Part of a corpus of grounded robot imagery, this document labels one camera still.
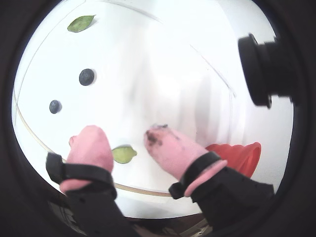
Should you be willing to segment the stained pink-tipped gripper finger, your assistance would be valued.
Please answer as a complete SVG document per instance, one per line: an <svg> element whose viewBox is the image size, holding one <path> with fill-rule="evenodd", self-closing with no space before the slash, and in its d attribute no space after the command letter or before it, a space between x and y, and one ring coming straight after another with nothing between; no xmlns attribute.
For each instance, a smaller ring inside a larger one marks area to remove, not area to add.
<svg viewBox="0 0 316 237"><path fill-rule="evenodd" d="M167 125L157 125L146 131L144 145L176 179L169 187L172 198L190 198L215 229L243 220L275 194L273 185L251 178L261 155L258 142L203 147Z"/></svg>

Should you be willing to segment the pink-tipped black gripper finger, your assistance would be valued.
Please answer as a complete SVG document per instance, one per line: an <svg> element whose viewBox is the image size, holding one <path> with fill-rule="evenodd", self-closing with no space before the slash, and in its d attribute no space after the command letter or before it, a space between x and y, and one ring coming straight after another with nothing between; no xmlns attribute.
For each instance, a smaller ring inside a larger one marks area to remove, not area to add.
<svg viewBox="0 0 316 237"><path fill-rule="evenodd" d="M111 172L114 158L105 132L86 126L69 140L67 161L48 153L46 170L59 184L67 203L83 231L89 237L136 237L115 200L117 191Z"/></svg>

